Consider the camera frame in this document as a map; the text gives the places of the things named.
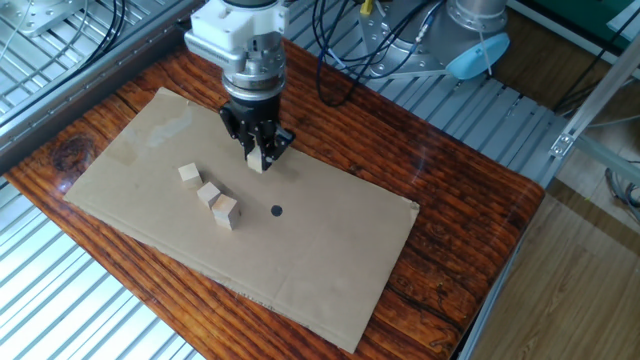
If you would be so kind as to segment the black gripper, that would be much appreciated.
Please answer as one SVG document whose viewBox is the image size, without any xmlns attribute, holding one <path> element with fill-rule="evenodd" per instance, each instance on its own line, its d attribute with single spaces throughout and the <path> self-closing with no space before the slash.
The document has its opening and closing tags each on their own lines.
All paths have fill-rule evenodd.
<svg viewBox="0 0 640 360">
<path fill-rule="evenodd" d="M 252 134 L 257 127 L 260 170 L 268 170 L 295 140 L 295 134 L 281 127 L 279 122 L 280 96 L 266 100 L 243 100 L 232 96 L 220 109 L 219 115 L 232 138 L 237 138 L 244 158 L 255 148 Z"/>
</svg>

